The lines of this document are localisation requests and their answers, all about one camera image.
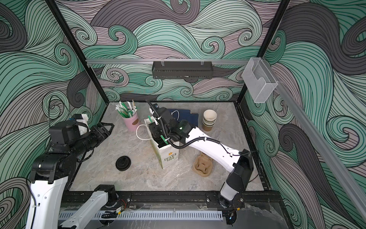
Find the robotic arm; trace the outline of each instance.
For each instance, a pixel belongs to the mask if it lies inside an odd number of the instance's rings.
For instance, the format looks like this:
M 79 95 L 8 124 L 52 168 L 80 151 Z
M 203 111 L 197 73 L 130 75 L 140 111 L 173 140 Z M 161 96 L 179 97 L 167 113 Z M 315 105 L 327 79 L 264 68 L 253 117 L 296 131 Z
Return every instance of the robotic arm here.
M 49 128 L 51 142 L 46 152 L 34 160 L 30 172 L 34 199 L 31 199 L 26 229 L 84 228 L 102 206 L 115 202 L 114 186 L 100 185 L 73 219 L 57 225 L 62 193 L 71 185 L 69 177 L 73 177 L 76 163 L 82 162 L 77 158 L 99 146 L 111 135 L 114 127 L 111 123 L 100 122 L 89 129 L 86 123 L 85 114 L 75 114 L 73 120 L 59 122 Z
M 187 146 L 196 148 L 220 163 L 230 172 L 226 182 L 220 191 L 220 203 L 229 207 L 232 200 L 239 192 L 244 192 L 250 176 L 253 172 L 253 160 L 249 151 L 239 151 L 210 138 L 199 128 L 192 126 L 186 120 L 178 122 L 171 113 L 157 104 L 146 101 L 150 108 L 155 122 L 149 124 L 154 141 L 159 146 L 164 146 L 164 139 L 174 148 L 182 149 Z M 179 141 L 183 145 L 176 146 L 172 141 Z
M 149 129 L 159 145 L 166 145 L 161 138 L 163 136 L 175 148 L 194 147 L 230 172 L 219 197 L 221 205 L 230 207 L 234 196 L 238 192 L 245 191 L 252 174 L 253 161 L 250 152 L 227 147 L 188 121 L 178 122 L 166 108 L 159 108 L 157 104 L 153 105 L 149 101 L 147 103 L 155 118 L 155 122 L 149 124 Z M 89 129 L 85 116 L 79 114 L 73 118 L 50 127 L 51 142 L 46 153 L 33 162 L 30 180 L 34 199 L 31 199 L 26 229 L 82 229 L 102 206 L 106 204 L 112 206 L 116 202 L 114 186 L 100 185 L 72 218 L 60 226 L 57 225 L 62 193 L 71 185 L 69 178 L 73 177 L 76 171 L 76 163 L 82 162 L 77 158 L 99 146 L 111 135 L 114 127 L 111 123 L 98 123 Z M 173 141 L 179 141 L 183 145 L 176 146 Z

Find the clear plastic box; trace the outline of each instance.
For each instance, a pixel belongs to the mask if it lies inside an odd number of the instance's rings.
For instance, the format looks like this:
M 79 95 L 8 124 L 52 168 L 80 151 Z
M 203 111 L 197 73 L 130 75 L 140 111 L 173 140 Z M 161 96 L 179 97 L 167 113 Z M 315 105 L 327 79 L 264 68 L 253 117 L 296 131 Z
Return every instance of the clear plastic box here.
M 265 103 L 277 86 L 274 72 L 266 60 L 250 58 L 242 77 L 255 103 Z

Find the pink cup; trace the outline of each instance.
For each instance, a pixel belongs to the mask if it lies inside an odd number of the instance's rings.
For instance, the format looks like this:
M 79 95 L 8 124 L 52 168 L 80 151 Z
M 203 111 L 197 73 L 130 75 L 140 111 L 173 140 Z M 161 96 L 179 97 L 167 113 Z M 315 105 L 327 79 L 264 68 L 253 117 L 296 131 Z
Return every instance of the pink cup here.
M 137 127 L 140 125 L 140 120 L 138 118 L 137 112 L 130 118 L 122 117 L 122 119 L 124 120 L 128 131 L 136 131 Z

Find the brown paper cup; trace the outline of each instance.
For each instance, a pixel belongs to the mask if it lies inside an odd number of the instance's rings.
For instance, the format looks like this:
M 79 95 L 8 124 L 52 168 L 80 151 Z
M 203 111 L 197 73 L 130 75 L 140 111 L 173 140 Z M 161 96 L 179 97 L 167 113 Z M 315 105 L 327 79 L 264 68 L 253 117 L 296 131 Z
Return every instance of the brown paper cup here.
M 204 123 L 202 125 L 203 130 L 206 131 L 206 132 L 211 131 L 212 130 L 212 127 L 213 127 L 213 125 L 212 126 L 206 126 Z

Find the patterned wall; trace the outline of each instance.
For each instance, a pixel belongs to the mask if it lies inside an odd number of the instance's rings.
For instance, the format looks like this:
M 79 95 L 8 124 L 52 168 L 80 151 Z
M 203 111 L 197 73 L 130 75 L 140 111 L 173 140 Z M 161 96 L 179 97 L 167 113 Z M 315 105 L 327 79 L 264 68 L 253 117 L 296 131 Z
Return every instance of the patterned wall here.
M 280 0 L 57 0 L 87 58 L 249 59 Z M 156 80 L 151 65 L 95 65 L 110 100 L 236 100 L 245 66 L 210 80 Z
M 48 144 L 48 118 L 70 110 L 94 125 L 105 107 L 44 0 L 0 0 L 0 101 L 0 228 L 23 228 L 25 178 Z
M 265 58 L 366 191 L 366 1 L 311 0 L 287 9 Z M 273 189 L 295 228 L 366 228 L 275 90 L 244 109 Z

